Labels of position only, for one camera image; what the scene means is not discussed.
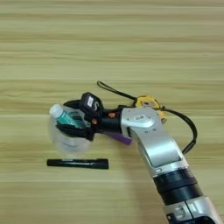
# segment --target wooden table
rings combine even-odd
[[[223,218],[223,39],[221,0],[0,0],[0,222],[167,223],[135,143],[97,136],[80,155],[108,158],[109,171],[46,167],[60,157],[48,136],[54,103],[87,91],[107,108],[131,103],[98,80],[195,121],[187,159]],[[192,137],[172,115],[165,127],[181,148]]]

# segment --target white bottle cap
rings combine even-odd
[[[60,117],[62,113],[63,113],[63,108],[59,104],[53,105],[49,110],[49,114],[56,119]]]

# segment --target purple part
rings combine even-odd
[[[123,136],[122,134],[118,134],[118,133],[111,133],[111,132],[107,132],[105,133],[107,136],[114,138],[115,140],[122,142],[124,144],[130,145],[132,142],[131,138],[127,138],[125,136]]]

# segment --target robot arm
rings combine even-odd
[[[139,151],[171,224],[222,224],[211,200],[201,192],[182,151],[164,132],[158,113],[152,108],[124,108],[122,134],[138,141]]]
[[[139,151],[164,202],[169,223],[223,224],[211,200],[200,190],[182,151],[164,131],[156,110],[145,107],[106,110],[100,99],[90,93],[65,106],[80,109],[85,120],[91,123],[91,128],[86,130],[57,125],[70,137],[93,140],[94,133],[111,131],[138,141]]]

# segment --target clear plastic cup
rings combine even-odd
[[[72,117],[79,117],[80,125],[87,127],[88,123],[84,120],[84,114],[78,109],[72,109],[63,106],[63,109]],[[66,136],[60,130],[56,128],[57,121],[55,118],[50,116],[49,122],[49,132],[50,138],[52,139],[53,144],[59,150],[60,153],[73,156],[77,153],[84,153],[90,147],[91,142],[86,138],[82,137],[70,137]]]

